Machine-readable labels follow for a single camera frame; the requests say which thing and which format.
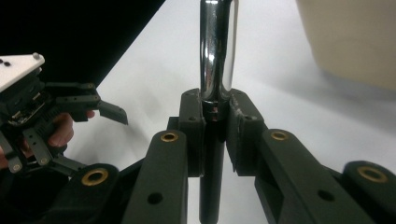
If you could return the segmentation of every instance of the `screw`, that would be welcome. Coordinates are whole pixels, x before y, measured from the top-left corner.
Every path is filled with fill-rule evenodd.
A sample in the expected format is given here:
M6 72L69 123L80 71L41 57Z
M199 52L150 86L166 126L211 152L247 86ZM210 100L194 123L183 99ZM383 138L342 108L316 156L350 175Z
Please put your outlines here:
M41 159L41 164L45 165L47 164L49 161L47 160L47 158L43 158Z
M16 164L16 165L14 165L14 167L12 167L12 169L13 169L14 171L19 171L19 170L21 169L21 166L18 165L18 164Z

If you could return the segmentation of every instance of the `human hand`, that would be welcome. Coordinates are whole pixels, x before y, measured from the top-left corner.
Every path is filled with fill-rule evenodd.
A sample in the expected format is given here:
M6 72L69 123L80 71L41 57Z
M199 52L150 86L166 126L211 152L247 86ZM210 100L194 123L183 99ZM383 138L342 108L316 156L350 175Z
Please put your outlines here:
M95 113L90 110L87 111L87 117L93 118ZM68 113L62 113L53 121L55 125L55 132L49 138L48 143L52 147L62 147L66 145L73 137L73 119ZM21 151L26 157L33 155L32 150L29 148L25 139L22 139L19 143ZM0 169L8 168L8 161L3 149L0 146Z

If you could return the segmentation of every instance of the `finger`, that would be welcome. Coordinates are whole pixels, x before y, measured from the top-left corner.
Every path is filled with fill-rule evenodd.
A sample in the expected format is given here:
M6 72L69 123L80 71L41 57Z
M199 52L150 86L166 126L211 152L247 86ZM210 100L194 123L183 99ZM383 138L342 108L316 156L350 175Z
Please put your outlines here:
M95 112L93 110L89 110L87 111L87 117L89 119L93 118L95 116Z
M4 154L3 149L0 146L0 169L4 169L8 167L8 161L6 159L6 155Z
M49 138L49 144L53 147L62 147L73 137L73 120L68 113L63 113L53 122L56 130Z

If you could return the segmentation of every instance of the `black background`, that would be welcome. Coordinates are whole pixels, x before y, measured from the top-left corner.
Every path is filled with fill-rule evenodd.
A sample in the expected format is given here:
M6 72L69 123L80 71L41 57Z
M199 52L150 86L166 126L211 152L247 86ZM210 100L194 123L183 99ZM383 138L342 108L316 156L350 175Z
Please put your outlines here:
M0 55L38 52L40 79L99 85L164 0L0 0Z

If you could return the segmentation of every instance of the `hole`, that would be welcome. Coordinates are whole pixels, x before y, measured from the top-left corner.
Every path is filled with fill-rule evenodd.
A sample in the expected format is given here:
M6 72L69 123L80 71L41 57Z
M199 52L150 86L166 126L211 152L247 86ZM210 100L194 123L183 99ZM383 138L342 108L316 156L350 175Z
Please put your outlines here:
M88 176L88 180L90 180L90 181L97 181L97 180L99 180L100 178L102 178L103 177L103 174L102 173L93 173L93 174L91 174L90 176Z
M14 103L14 105L18 105L20 102L22 102L22 98L19 99L19 100L17 100L17 101Z
M30 90L29 90L29 92L32 92L32 91L34 91L35 90L35 86L33 86Z
M148 196L148 202L150 204L157 204L163 201L163 196L161 195L161 193L151 193Z
M358 168L358 173L373 182L376 183L386 183L388 182L387 176L382 173L380 170L371 167L371 166L361 166Z
M253 119L257 119L256 117L254 117L254 116L249 116L249 115L246 115L245 116L245 119L248 119L248 120L253 120Z
M271 133L271 137L273 137L275 140L278 141L283 141L288 139L288 135L282 132L273 132Z
M323 199L324 201L327 201L327 202L333 202L334 201L334 196L332 196L332 194L330 194L330 192L328 192L326 190L320 189L318 191L318 196L321 199Z
M161 136L161 140L164 142L174 142L178 139L177 134L175 133L165 133Z
M95 186L101 184L108 178L108 171L104 168L97 168L90 170L87 174L85 174L81 182L85 186Z

